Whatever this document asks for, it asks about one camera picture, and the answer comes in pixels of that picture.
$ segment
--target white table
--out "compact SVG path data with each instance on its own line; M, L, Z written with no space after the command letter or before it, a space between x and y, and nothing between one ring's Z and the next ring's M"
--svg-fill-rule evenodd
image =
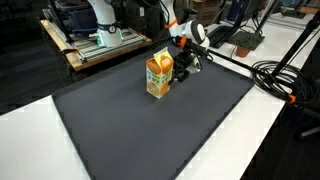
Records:
M301 34L273 25L265 25L264 33L267 38L255 52L245 59L234 58L248 65L259 60L279 61ZM315 43L316 40L311 41L293 65L302 67ZM229 56L233 47L225 44L219 52ZM250 75L226 60L214 59L225 67ZM178 179L239 179L283 105L283 101L257 87L251 89ZM51 96L0 116L0 144L0 179L89 179Z
M267 23L275 24L278 26L287 26L291 28L304 29L307 23L313 18L313 14L306 14L303 19L292 18L283 16L281 13L271 14Z

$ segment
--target black mat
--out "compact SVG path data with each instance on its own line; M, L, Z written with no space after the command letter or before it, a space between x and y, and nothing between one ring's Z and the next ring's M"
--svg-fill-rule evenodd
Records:
M157 100L146 91L145 61L153 53L53 94L92 179L175 178L253 86L247 77L202 60L200 73L174 83Z

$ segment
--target white robot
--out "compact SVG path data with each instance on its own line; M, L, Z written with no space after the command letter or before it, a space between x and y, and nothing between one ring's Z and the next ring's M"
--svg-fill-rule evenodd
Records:
M98 20L97 36L99 36L100 45L106 47L120 45L122 35L119 27L117 27L113 8L109 4L111 0L88 0L88 2L91 4Z
M169 15L170 15L169 22L171 25L169 26L169 31L170 31L171 37L185 36L186 38L191 39L193 43L198 44L207 49L210 45L210 41L208 37L206 37L205 35L203 26L195 20L179 25L177 23L177 17L175 16L174 9L173 9L174 0L161 0L161 1L169 11ZM166 12L165 7L163 7L163 5L162 5L162 9L164 12Z
M173 3L174 0L161 0L161 6L164 13L169 15L165 16L167 28L171 37L186 37L191 39L193 43L198 44L205 49L209 47L210 41L205 35L204 28L197 21L189 21L185 24L179 25L174 13ZM92 5L96 17L98 19L98 36L106 47L116 47L122 43L121 31L117 27L116 19L112 6L109 4L111 0L88 0Z

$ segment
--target black cable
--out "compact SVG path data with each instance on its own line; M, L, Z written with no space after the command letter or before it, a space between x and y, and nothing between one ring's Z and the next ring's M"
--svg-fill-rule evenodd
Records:
M163 39L163 40L160 40L160 41L159 41L159 39L161 39L161 37L165 34L164 32L162 33L162 35L159 36L158 39L156 39L155 41L153 41L153 42L148 46L150 49L154 49L155 47L157 47L157 46L156 46L157 44L161 45L161 43L163 43L163 42L167 42L167 41L170 41L170 40L173 40L173 39L174 39L174 37L169 37L169 38L166 38L166 39Z
M254 27L255 27L256 29L258 29L258 25L257 25L256 22L254 21L254 18L252 18L252 22L253 22L253 24L254 24Z
M273 77L271 73L277 65L276 61L259 61L252 66L252 79L259 88L286 102L292 100L290 95L293 91L296 97L295 103L298 106L320 102L319 88L311 77L291 65L287 66L285 72L280 72L277 77ZM292 87L285 90L276 78L287 81Z
M310 41L319 33L320 29L318 29L318 31L296 52L296 54L291 58L291 60L287 63L287 65L283 68L286 69L288 65L290 65L292 63L292 61L297 57L297 55L301 52L301 50L310 43Z
M192 50L193 50L193 53L196 55L196 57L195 58L197 58L198 59L198 62L199 62L199 65L200 65L200 70L202 70L202 64L201 64L201 62L200 62L200 56L198 55L198 52L195 50L195 48L194 48L194 44L193 43L191 43L192 44Z
M164 7L164 9L167 11L167 24L170 24L170 13L169 13L169 10L167 9L167 7L165 6L165 4L161 1L161 0L159 0L159 2L160 2L160 4Z
M212 20L211 24L213 24L216 21L216 19L220 16L220 14L224 11L226 7L227 7L227 3L221 8L219 13L215 15L216 17Z
M42 32L41 34L42 34L43 41L44 41L45 44L47 45L47 48L49 49L51 55L52 55L53 57L55 57L55 56L56 56L55 53L52 52L51 46L49 45L49 43L48 43L47 40L46 40L45 32ZM66 87L66 84L64 83L64 81L63 81L63 79L62 79L62 77L61 77L61 75L60 75L60 70L59 70L59 65L58 65L58 59L55 60L55 64L56 64L57 74L58 74L58 77L59 77L59 79L60 79L60 82L61 82L61 84L63 85L63 87Z
M260 26L260 22L259 22L259 20L258 20L258 16L256 16L256 21L257 21L257 25L258 25L258 27L259 27L259 26ZM262 29L260 29L259 34L260 34L260 36L263 35Z
M243 27L249 27L249 28L252 28L254 31L256 31L256 29L255 29L254 27L252 27L252 26L247 26L248 21L246 21L246 23L245 23L244 25L240 26L240 28L239 28L240 31L250 33L249 31L244 30ZM234 24L232 24L231 22L228 22L228 21L223 21L223 22L226 22L226 23L228 23L228 24L231 24L232 26L234 25Z
M163 14L164 16L167 16L168 21L169 21L169 19L170 19L170 14L169 14L169 11L167 11L167 9L166 9L165 6L164 6L164 7L165 7L165 9L166 9L166 11L167 11L168 14L165 14L164 11L161 9L161 7L159 8L159 7L157 7L157 6L154 6L154 5L150 4L150 3L148 3L146 0L142 0L142 1L143 1L143 3L145 3L146 5L148 5L149 7L152 7L152 8L154 8L154 9L159 10L161 14Z
M233 55L233 52L234 52L234 50L236 49L236 47L237 46L234 46L234 48L233 48L233 50L232 50L232 52L231 52L231 54L230 54L230 58L232 59L232 55Z
M208 59L210 59L211 61L213 61L214 59L213 59L213 57L209 54L209 56L208 56L209 58Z

